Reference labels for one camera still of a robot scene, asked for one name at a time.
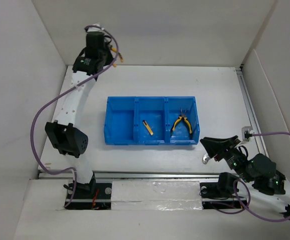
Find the yellow utility knife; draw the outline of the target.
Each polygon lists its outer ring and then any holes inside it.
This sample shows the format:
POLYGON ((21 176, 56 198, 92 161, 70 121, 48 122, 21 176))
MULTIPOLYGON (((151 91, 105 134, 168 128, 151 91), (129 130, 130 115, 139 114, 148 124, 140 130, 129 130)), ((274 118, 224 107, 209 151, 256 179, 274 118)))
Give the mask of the yellow utility knife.
POLYGON ((150 134, 151 136, 153 136, 153 135, 154 135, 153 130, 151 129, 151 127, 149 126, 149 124, 147 123, 147 121, 142 120, 142 123, 143 123, 144 127, 146 127, 146 129, 147 129, 147 131, 149 132, 149 134, 150 134))

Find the silver metal tool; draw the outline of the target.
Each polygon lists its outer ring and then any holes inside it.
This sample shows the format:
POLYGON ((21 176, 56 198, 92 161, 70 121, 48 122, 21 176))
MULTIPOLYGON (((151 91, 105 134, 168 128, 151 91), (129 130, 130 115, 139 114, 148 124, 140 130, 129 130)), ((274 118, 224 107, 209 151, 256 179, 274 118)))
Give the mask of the silver metal tool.
POLYGON ((209 162, 210 159, 211 159, 211 157, 210 157, 208 154, 205 154, 205 155, 203 156, 203 158, 202 158, 202 163, 203 163, 204 165, 206 165, 206 164, 209 162))

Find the large yellow needle-nose pliers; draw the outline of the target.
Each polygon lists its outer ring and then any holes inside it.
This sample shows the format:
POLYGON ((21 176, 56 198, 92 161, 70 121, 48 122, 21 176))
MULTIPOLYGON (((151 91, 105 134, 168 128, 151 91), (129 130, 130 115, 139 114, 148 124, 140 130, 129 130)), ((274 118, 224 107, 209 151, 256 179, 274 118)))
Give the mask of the large yellow needle-nose pliers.
POLYGON ((187 109, 185 110, 185 112, 182 111, 182 108, 180 108, 180 114, 178 116, 178 119, 173 123, 172 127, 171 127, 171 130, 170 130, 170 135, 172 136, 176 127, 178 126, 178 124, 180 122, 183 122, 185 123, 186 127, 187 127, 187 130, 188 130, 188 133, 189 133, 189 137, 192 138, 193 137, 193 130, 192 130, 192 126, 191 126, 191 123, 190 121, 188 120, 187 116, 186 116, 186 113, 187 113, 187 109))

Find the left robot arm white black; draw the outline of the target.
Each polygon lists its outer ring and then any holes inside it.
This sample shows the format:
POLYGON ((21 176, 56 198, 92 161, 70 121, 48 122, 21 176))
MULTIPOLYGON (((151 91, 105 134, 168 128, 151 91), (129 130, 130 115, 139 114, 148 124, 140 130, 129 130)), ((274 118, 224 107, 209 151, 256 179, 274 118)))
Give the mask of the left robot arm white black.
POLYGON ((96 74, 113 60, 110 46, 101 31, 86 34, 86 46, 73 64, 71 86, 59 114, 47 122, 45 131, 53 146, 76 169, 77 191, 85 198, 96 193, 94 173, 84 155, 88 136, 80 130, 82 112, 90 90, 97 81, 96 74))

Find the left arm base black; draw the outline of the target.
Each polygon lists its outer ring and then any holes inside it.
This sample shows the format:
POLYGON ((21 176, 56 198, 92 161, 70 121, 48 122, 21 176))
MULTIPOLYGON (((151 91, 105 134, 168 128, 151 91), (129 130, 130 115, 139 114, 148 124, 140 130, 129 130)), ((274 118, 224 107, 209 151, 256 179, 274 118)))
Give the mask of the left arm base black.
POLYGON ((67 210, 110 210, 112 184, 109 182, 95 183, 92 191, 77 185, 73 199, 73 184, 64 185, 67 190, 65 209, 67 210))

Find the small yellow needle-nose pliers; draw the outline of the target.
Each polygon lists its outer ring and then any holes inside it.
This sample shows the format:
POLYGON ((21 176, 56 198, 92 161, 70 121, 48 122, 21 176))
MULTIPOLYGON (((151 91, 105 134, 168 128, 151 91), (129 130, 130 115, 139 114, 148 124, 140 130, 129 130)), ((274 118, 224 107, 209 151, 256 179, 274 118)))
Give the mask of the small yellow needle-nose pliers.
POLYGON ((123 58, 122 54, 118 51, 118 49, 116 47, 113 47, 112 45, 110 45, 110 51, 114 54, 113 60, 110 63, 111 67, 116 68, 117 67, 117 64, 116 64, 117 61, 119 61, 120 63, 124 63, 124 58, 123 58))

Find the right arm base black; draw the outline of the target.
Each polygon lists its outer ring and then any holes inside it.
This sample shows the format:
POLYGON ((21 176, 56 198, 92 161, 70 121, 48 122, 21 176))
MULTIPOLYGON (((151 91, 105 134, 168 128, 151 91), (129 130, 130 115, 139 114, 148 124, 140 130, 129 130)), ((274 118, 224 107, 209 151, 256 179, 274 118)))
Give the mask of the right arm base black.
POLYGON ((217 182, 200 183, 200 196, 204 210, 242 209, 239 201, 230 193, 221 193, 217 182))

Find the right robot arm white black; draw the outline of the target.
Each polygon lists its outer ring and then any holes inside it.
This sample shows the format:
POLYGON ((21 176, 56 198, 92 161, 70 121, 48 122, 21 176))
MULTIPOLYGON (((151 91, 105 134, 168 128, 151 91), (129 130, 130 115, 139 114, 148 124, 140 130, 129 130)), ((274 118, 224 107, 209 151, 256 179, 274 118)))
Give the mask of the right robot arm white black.
POLYGON ((290 181, 276 169, 276 163, 261 153, 249 158, 247 148, 236 135, 222 139, 204 137, 200 142, 207 152, 204 162, 225 160, 235 171, 220 173, 217 182, 201 183, 199 194, 204 209, 251 212, 250 202, 257 200, 281 214, 281 222, 290 220, 290 181))

